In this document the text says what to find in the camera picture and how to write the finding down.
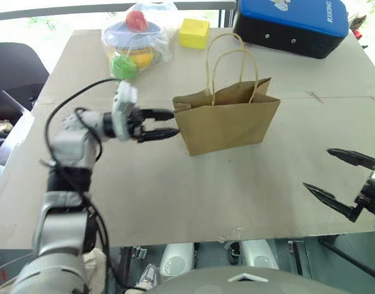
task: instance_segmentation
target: blue and black box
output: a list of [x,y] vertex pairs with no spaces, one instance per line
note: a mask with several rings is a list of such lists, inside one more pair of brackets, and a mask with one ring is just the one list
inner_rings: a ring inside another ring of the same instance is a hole
[[348,27],[340,0],[240,0],[234,32],[248,43],[325,58]]

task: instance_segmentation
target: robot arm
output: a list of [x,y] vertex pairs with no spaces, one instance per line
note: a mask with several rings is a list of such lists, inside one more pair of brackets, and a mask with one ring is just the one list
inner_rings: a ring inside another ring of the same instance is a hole
[[358,193],[354,202],[356,206],[347,206],[336,200],[336,197],[316,186],[303,183],[305,187],[325,205],[341,213],[351,222],[356,222],[363,209],[366,208],[369,212],[375,215],[375,158],[364,155],[356,151],[343,150],[338,148],[328,149],[328,153],[338,159],[352,164],[354,166],[362,166],[373,173],[363,185],[361,191]]
[[168,128],[146,131],[142,126],[145,119],[165,121],[173,113],[141,110],[135,108],[136,101],[137,90],[122,81],[111,113],[76,108],[63,121],[63,130],[51,145],[59,166],[50,167],[33,239],[37,258],[23,268],[12,293],[89,293],[81,255],[94,248],[98,227],[96,216],[84,202],[91,199],[89,186],[98,145],[101,148],[101,142],[109,138],[139,143],[162,140],[179,132]]

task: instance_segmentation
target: cardboard sheet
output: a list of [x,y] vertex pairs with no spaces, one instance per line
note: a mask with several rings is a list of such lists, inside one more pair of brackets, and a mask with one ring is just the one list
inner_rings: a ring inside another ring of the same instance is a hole
[[[211,37],[222,32],[211,30]],[[227,42],[236,41],[231,38],[214,50],[227,49]],[[249,48],[261,78],[272,77],[268,94],[282,99],[263,143],[194,157],[180,136],[141,145],[105,143],[91,193],[112,246],[374,229],[369,213],[353,224],[302,186],[304,181],[323,187],[351,205],[369,175],[325,152],[344,148],[375,157],[375,68],[362,48],[348,37],[323,61]],[[205,51],[181,48],[176,40],[172,51],[170,63],[135,81],[138,106],[172,109],[173,97],[205,87],[205,68],[197,70]],[[239,65],[237,56],[226,59],[219,67],[228,70],[219,68],[216,84],[234,83]],[[189,73],[193,67],[197,75]],[[43,140],[48,114],[69,95],[106,77],[100,31],[76,32],[33,110],[35,122],[26,141],[13,152],[0,179],[0,248],[31,246],[48,176],[39,164],[48,159]],[[110,111],[115,88],[113,83],[102,85],[73,101],[56,118],[51,134],[76,106]]]

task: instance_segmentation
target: plastic bag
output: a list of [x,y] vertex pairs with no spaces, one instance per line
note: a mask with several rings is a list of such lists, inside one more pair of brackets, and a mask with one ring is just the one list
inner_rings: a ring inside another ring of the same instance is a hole
[[141,11],[148,24],[141,32],[131,30],[126,20],[102,31],[102,42],[110,61],[110,73],[123,79],[136,78],[155,64],[172,58],[169,40],[179,29],[182,19],[173,2],[137,3],[128,11]]

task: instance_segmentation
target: yellow sponge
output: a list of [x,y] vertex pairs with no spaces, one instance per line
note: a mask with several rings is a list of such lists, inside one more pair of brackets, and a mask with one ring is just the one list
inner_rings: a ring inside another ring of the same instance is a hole
[[184,47],[205,49],[209,35],[209,21],[185,18],[180,29],[180,44]]

